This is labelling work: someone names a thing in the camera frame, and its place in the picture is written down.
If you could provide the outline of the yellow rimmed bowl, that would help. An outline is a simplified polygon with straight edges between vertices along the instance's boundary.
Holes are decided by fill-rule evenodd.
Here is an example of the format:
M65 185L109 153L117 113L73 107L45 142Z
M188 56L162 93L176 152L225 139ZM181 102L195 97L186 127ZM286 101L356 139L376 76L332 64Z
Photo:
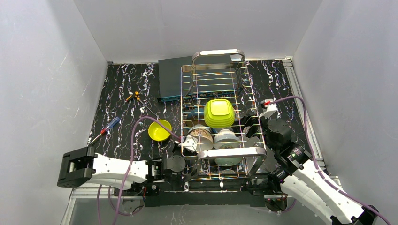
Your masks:
M166 120L159 120L159 122L166 127L168 130L172 131L171 124ZM162 142L167 140L170 137L170 133L166 131L161 125L157 122L152 122L148 129L148 134L150 138L154 141Z

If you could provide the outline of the pale white ribbed bowl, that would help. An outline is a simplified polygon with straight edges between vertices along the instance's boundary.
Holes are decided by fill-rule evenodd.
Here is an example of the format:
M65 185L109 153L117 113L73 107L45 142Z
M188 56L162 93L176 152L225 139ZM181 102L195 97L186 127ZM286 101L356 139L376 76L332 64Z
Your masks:
M240 147L240 139L229 129L222 129L214 136L215 149L230 149Z

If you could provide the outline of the beige cream bowl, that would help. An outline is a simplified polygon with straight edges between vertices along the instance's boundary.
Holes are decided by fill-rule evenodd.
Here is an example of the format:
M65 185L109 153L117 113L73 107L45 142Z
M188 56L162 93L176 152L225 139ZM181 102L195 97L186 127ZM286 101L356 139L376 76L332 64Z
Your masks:
M214 147L213 135L207 126L200 124L195 125L189 129L188 135L194 136L198 139L197 153L211 150Z

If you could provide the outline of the lime green square bowl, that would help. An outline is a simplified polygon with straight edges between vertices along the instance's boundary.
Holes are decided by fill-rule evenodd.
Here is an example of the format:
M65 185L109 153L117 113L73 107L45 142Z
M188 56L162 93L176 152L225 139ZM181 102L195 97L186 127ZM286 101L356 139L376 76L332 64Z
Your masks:
M212 128L225 128L234 123L235 113L229 100L213 99L204 107L205 123Z

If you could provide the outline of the steel wire dish rack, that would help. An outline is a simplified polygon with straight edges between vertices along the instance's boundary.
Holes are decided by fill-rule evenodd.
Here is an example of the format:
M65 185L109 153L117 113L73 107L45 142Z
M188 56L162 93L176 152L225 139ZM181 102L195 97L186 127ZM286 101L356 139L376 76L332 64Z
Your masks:
M267 150L244 52L197 52L180 74L184 181L255 179Z

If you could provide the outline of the dark blue gold bowl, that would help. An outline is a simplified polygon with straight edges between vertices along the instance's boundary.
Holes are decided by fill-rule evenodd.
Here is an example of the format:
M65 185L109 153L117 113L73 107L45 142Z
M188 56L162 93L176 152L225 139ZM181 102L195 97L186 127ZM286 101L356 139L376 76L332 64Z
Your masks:
M194 108L191 110L186 117L185 124L188 127L193 127L198 124L207 126L204 120L204 109Z

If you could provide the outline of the light green bowl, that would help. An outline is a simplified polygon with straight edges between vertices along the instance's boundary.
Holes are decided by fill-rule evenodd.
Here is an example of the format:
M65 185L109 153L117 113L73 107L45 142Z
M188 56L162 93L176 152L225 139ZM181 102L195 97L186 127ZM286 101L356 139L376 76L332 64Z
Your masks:
M219 166L229 167L233 165L238 165L243 160L242 157L226 157L226 158L216 158L214 161Z

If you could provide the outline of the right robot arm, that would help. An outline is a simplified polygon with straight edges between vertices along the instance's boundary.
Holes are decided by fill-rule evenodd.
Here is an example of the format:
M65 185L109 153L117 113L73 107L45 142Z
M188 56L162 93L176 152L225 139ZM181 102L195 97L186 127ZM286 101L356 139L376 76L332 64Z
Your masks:
M255 119L253 114L239 120L246 137L263 137L279 166L266 178L254 178L246 188L258 194L264 190L287 194L308 207L330 225L373 225L377 209L349 197L327 174L316 168L312 154L292 140L293 130L281 119Z

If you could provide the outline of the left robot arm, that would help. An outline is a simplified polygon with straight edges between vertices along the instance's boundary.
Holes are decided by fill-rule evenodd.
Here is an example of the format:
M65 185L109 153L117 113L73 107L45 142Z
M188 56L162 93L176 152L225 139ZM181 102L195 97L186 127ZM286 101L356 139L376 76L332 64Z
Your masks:
M163 182L185 167L186 161L180 155L130 162L103 156L88 146L63 154L57 186L76 188L91 183L128 190L135 183Z

